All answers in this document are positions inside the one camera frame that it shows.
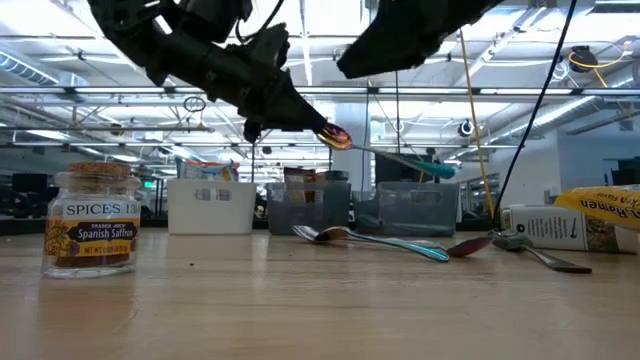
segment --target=yellow ramen package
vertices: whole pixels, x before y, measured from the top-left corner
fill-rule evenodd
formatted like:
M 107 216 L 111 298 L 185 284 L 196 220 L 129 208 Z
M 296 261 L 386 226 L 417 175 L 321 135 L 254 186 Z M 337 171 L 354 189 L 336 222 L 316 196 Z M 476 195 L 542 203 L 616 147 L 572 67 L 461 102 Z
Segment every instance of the yellow ramen package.
M 576 188 L 558 196 L 554 205 L 640 231 L 640 185 Z

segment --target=spice jar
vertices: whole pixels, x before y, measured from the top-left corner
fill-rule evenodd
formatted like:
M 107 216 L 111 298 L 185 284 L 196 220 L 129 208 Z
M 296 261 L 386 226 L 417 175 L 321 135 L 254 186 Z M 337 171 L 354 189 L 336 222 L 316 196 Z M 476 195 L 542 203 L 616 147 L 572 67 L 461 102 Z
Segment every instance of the spice jar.
M 58 173 L 49 204 L 42 273 L 87 278 L 133 271 L 140 229 L 140 180 L 116 163 L 72 163 Z

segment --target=gray plastic bin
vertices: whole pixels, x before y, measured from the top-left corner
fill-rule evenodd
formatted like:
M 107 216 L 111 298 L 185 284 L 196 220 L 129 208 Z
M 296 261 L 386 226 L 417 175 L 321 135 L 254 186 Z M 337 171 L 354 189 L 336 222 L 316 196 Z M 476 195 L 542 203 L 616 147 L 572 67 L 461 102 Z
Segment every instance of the gray plastic bin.
M 318 231 L 347 226 L 350 194 L 351 185 L 347 182 L 267 184 L 269 232 L 294 235 L 293 225 L 307 225 Z
M 382 182 L 376 192 L 354 192 L 358 232 L 389 236 L 453 236 L 458 184 Z

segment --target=jar label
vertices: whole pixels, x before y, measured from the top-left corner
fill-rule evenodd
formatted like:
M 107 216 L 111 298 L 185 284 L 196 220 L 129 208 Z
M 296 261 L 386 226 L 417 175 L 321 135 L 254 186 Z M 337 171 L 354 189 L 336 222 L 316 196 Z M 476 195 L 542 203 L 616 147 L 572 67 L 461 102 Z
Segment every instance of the jar label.
M 66 201 L 62 216 L 47 218 L 47 256 L 91 257 L 136 251 L 137 201 Z

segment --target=desk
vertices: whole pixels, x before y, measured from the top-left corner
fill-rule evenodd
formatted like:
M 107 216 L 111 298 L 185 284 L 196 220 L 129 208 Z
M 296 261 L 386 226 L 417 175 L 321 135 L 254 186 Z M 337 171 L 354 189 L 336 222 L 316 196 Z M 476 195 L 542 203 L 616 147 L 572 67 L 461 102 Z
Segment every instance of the desk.
M 640 260 L 632 255 L 550 252 L 594 270 L 568 275 L 495 248 L 437 264 L 402 250 L 265 232 L 144 229 L 137 272 L 53 280 L 40 278 L 41 246 L 41 236 L 0 238 L 3 360 L 640 354 Z

